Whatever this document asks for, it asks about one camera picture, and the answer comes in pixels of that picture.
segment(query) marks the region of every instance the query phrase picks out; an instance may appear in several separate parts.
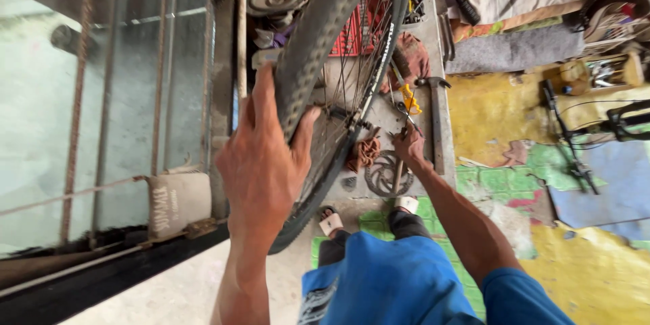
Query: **person's hand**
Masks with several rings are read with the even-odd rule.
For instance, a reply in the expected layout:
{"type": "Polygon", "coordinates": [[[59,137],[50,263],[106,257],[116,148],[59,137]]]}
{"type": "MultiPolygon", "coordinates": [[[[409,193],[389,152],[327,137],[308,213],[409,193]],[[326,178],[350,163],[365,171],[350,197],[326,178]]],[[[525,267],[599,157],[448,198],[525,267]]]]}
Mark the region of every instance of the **person's hand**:
{"type": "Polygon", "coordinates": [[[278,119],[272,72],[270,63],[257,71],[253,93],[240,105],[237,130],[216,157],[230,201],[233,241],[270,245],[311,165],[311,136],[321,110],[305,111],[289,147],[278,119]]]}
{"type": "Polygon", "coordinates": [[[395,153],[406,165],[415,165],[425,159],[425,138],[422,137],[411,122],[406,123],[406,136],[401,133],[393,139],[395,153]]]}

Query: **blue shirt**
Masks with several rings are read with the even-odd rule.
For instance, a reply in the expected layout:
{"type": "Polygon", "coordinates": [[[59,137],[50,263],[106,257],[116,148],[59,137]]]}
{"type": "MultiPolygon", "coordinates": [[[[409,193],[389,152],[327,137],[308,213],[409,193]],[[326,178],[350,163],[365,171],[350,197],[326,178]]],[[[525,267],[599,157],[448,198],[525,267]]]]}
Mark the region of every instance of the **blue shirt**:
{"type": "MultiPolygon", "coordinates": [[[[481,324],[442,247],[425,237],[347,239],[345,258],[302,277],[298,324],[481,324]]],[[[514,268],[490,272],[487,322],[573,324],[540,284],[514,268]]]]}

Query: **leg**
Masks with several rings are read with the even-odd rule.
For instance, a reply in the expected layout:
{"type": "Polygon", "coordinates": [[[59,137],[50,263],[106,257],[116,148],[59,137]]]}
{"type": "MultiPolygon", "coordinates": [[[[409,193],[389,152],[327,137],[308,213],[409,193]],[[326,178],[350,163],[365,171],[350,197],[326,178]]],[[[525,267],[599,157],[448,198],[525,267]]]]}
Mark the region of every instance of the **leg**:
{"type": "Polygon", "coordinates": [[[387,221],[391,232],[395,235],[395,240],[411,236],[431,238],[422,218],[417,214],[403,211],[403,207],[394,209],[388,215],[387,221]]]}
{"type": "Polygon", "coordinates": [[[319,268],[342,261],[345,258],[345,242],[350,233],[344,230],[337,230],[334,238],[321,242],[319,247],[319,268]]]}

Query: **sandal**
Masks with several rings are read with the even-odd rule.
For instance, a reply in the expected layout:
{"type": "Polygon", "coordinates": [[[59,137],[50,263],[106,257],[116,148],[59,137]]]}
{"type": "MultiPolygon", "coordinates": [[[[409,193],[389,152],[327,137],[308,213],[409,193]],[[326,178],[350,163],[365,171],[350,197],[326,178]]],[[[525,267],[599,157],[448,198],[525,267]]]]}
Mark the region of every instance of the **sandal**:
{"type": "Polygon", "coordinates": [[[341,217],[339,216],[338,211],[332,206],[324,206],[322,209],[319,211],[320,216],[322,217],[322,214],[325,212],[325,210],[330,210],[332,214],[329,216],[325,217],[324,220],[321,220],[319,225],[321,226],[321,229],[325,233],[325,236],[329,237],[329,234],[336,230],[336,229],[342,229],[343,228],[343,222],[341,221],[341,217]]]}
{"type": "Polygon", "coordinates": [[[415,214],[419,202],[414,197],[399,197],[395,199],[395,208],[404,207],[409,213],[415,214]]]}

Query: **brake rotor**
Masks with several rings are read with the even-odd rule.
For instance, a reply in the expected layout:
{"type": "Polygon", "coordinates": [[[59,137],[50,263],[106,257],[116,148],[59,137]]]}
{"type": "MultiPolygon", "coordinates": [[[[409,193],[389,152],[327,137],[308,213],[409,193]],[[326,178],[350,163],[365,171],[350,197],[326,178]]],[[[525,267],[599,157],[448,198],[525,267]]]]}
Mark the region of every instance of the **brake rotor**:
{"type": "Polygon", "coordinates": [[[413,185],[413,173],[404,166],[397,193],[393,193],[393,176],[397,155],[393,150],[382,150],[372,166],[366,168],[365,180],[368,188],[380,197],[396,198],[403,196],[413,185]]]}
{"type": "Polygon", "coordinates": [[[246,12],[254,17],[277,15],[297,9],[304,0],[248,0],[246,12]]]}

